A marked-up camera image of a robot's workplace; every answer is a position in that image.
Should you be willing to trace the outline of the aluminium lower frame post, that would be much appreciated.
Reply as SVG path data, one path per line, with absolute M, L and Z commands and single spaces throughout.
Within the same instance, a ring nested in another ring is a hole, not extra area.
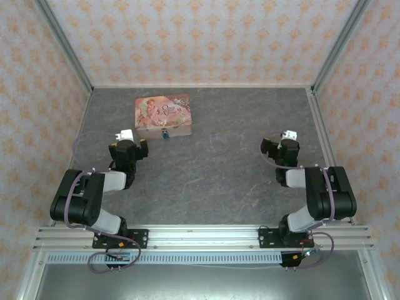
M 395 300 L 384 276 L 384 266 L 376 250 L 358 250 L 359 260 L 371 300 Z
M 33 252 L 28 261 L 22 283 L 17 294 L 17 300 L 35 300 L 43 276 L 47 252 Z

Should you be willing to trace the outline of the pink illustrated storage box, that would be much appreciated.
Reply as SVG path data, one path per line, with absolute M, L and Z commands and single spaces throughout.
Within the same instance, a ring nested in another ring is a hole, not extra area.
M 188 94 L 153 96 L 135 100 L 135 129 L 142 139 L 162 139 L 192 134 L 191 105 Z

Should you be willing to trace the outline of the grey metal shelf sheet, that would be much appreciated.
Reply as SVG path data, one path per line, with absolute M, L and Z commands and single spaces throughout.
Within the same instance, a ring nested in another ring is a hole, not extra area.
M 357 261 L 334 257 L 314 269 L 277 266 L 137 265 L 93 274 L 48 265 L 36 300 L 371 300 Z

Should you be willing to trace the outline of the aluminium side rail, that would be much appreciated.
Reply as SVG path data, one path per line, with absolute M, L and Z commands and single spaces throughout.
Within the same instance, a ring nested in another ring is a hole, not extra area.
M 76 138 L 82 133 L 84 120 L 85 120 L 85 118 L 86 118 L 87 111 L 88 111 L 88 106 L 89 106 L 90 101 L 91 101 L 91 96 L 92 96 L 92 94 L 89 92 L 89 93 L 87 94 L 86 102 L 84 103 L 83 110 L 82 110 L 82 113 L 81 113 L 81 118 L 80 118 L 80 121 L 79 121 L 79 123 L 78 123 L 77 133 L 76 133 L 74 139 L 72 140 L 72 144 L 71 144 L 71 155 L 70 155 L 70 160 L 69 160 L 68 168 L 71 168 L 71 167 L 73 166 L 73 164 L 74 164 L 74 152 L 75 152 L 75 150 L 74 150 L 74 143 L 75 143 Z
M 336 160 L 334 158 L 334 153 L 329 142 L 328 132 L 326 130 L 323 116 L 318 104 L 318 99 L 314 94 L 312 87 L 306 88 L 307 99 L 311 109 L 312 117 L 317 131 L 317 136 L 321 144 L 322 153 L 324 156 L 324 161 L 326 166 L 335 166 Z

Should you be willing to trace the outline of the aluminium frame post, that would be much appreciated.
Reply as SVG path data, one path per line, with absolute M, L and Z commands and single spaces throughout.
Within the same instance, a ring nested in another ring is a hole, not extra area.
M 371 0 L 357 0 L 356 5 L 352 9 L 347 21 L 345 22 L 339 36 L 337 37 L 332 49 L 330 50 L 321 70 L 319 71 L 314 84 L 311 86 L 311 91 L 313 95 L 316 95 L 321 89 L 328 78 L 332 68 L 334 67 L 338 57 L 342 53 L 345 45 L 349 41 L 356 29 L 361 17 L 363 16 L 365 10 L 369 6 Z
M 376 250 L 358 250 L 359 260 L 371 300 L 395 300 L 384 276 L 384 266 Z
M 17 294 L 17 300 L 35 300 L 43 276 L 47 252 L 33 252 L 28 261 L 22 283 Z
M 93 94 L 94 86 L 92 85 L 89 76 L 86 74 L 78 56 L 76 55 L 71 43 L 68 40 L 62 26 L 60 25 L 55 13 L 53 12 L 48 0 L 32 0 L 38 8 L 43 19 L 47 23 L 52 35 L 62 49 L 65 58 L 76 73 L 79 82 L 89 95 Z

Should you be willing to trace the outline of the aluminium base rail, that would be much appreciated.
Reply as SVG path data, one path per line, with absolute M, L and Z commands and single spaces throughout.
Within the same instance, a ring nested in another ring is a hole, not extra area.
M 259 249 L 258 225 L 133 225 L 147 229 L 147 251 L 255 251 Z M 334 248 L 343 250 L 373 250 L 378 242 L 368 226 L 341 222 L 322 226 L 313 239 L 327 251 L 334 239 Z M 90 251 L 93 233 L 70 229 L 64 224 L 40 227 L 33 249 L 42 251 Z

